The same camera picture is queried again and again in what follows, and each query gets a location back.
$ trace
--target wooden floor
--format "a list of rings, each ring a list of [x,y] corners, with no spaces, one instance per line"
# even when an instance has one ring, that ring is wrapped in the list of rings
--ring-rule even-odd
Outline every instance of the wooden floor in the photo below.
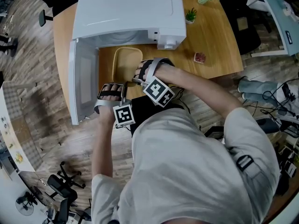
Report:
[[[91,155],[96,134],[96,116],[93,115],[88,121],[79,126],[72,126],[70,115],[64,101],[61,84],[59,82],[56,67],[53,24],[48,21],[44,27],[39,26],[38,15],[42,9],[46,14],[51,11],[40,0],[15,0],[9,9],[8,17],[0,24],[10,36],[19,39],[19,48],[14,58],[0,54],[0,70],[3,71],[5,80],[14,80],[22,83],[38,82],[38,86],[20,93],[22,107],[29,125],[33,140],[42,155],[61,142],[63,145],[49,158],[49,170],[43,172],[22,172],[29,186],[37,186],[40,190],[52,193],[53,190],[39,181],[47,182],[51,174],[59,171],[59,163],[66,161],[70,174],[82,172],[79,183],[85,183],[85,189],[74,189],[78,193],[76,205],[83,210],[89,206],[91,198]],[[263,25],[256,26],[261,37],[262,44],[259,51],[277,49],[281,44],[279,35],[273,20],[269,18],[272,33],[268,34]],[[294,57],[267,56],[251,58],[250,55],[242,56],[244,71],[225,77],[215,78],[228,91],[240,98],[237,92],[236,79],[244,75],[250,79],[260,81],[276,80],[285,81],[289,78],[298,77],[298,65]],[[202,131],[211,126],[223,124],[223,119],[212,111],[207,105],[192,94],[186,92],[183,100],[191,110],[191,114],[201,126]],[[259,109],[255,117],[261,115]],[[271,136],[275,141],[280,134]],[[112,155],[114,164],[114,177],[125,185],[130,179],[134,164],[131,150],[131,134],[126,129],[113,131]],[[61,198],[57,196],[55,205],[59,205]]]

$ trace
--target person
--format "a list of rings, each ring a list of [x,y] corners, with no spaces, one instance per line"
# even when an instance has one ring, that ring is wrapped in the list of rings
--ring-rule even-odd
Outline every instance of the person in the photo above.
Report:
[[[277,107],[283,104],[288,98],[298,97],[299,87],[288,83],[278,83],[272,81],[260,82],[242,77],[238,85],[238,91],[242,93],[243,99],[268,103]]]
[[[112,177],[114,112],[100,106],[92,156],[93,223],[261,223],[279,179],[267,135],[240,101],[218,84],[165,64],[158,66],[155,76],[191,91],[220,114],[225,119],[225,144],[205,137],[184,109],[166,108],[136,128],[134,170],[122,189]],[[121,90],[115,84],[104,89]],[[148,112],[143,106],[137,108]]]
[[[242,77],[238,85],[243,99],[273,105],[278,110],[275,117],[288,122],[288,126],[290,122],[299,124],[298,90],[297,85],[288,82],[260,82],[249,80],[248,77]]]
[[[1,42],[9,43],[9,42],[11,42],[11,40],[12,40],[11,37],[5,37],[5,36],[0,35],[0,41],[1,41]],[[14,46],[14,45],[10,45],[10,46],[0,46],[0,51],[4,52],[5,55],[8,54],[8,50],[9,50],[9,49],[15,49],[15,46]]]

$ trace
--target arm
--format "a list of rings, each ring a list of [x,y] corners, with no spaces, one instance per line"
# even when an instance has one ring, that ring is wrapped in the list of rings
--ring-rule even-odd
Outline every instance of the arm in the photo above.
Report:
[[[121,91],[121,87],[118,87],[117,85],[113,85],[112,87],[107,85],[103,90]],[[118,99],[116,96],[104,96],[100,98],[112,101]],[[100,117],[97,138],[93,146],[92,175],[94,177],[97,174],[103,174],[112,177],[111,135],[115,117],[113,109],[107,106],[101,106],[99,112]]]
[[[164,82],[191,91],[224,118],[235,108],[242,107],[241,102],[236,97],[218,84],[179,68],[161,65],[156,69],[155,76]]]

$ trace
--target succulent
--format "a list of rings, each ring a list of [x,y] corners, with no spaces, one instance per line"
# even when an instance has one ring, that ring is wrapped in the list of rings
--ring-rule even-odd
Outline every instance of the succulent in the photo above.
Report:
[[[188,12],[186,13],[186,20],[187,21],[194,21],[195,18],[196,18],[196,13],[197,13],[197,10],[195,10],[194,8],[190,10],[188,10]]]

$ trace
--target leg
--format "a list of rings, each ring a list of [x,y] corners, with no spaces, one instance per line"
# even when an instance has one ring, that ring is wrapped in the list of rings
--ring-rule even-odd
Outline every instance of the leg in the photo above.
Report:
[[[263,95],[266,91],[273,93],[277,89],[277,83],[266,81],[260,82],[257,80],[241,79],[238,86],[238,91],[241,93],[255,93]],[[271,96],[269,92],[265,93],[266,96]]]
[[[8,37],[5,37],[5,36],[0,35],[0,41],[1,41],[1,42],[8,43],[8,40],[9,40]]]
[[[14,49],[14,46],[0,46],[0,51],[6,52],[8,49]]]
[[[271,105],[273,105],[274,107],[276,107],[278,105],[278,103],[276,102],[275,99],[268,97],[268,96],[264,96],[260,95],[260,94],[254,94],[254,93],[244,93],[244,99],[249,99],[252,101],[258,101],[258,102],[262,102],[262,103],[269,103]]]
[[[287,55],[286,50],[275,50],[275,51],[265,51],[265,52],[259,52],[259,53],[251,53],[251,57],[257,57],[257,56],[277,56],[277,55]]]

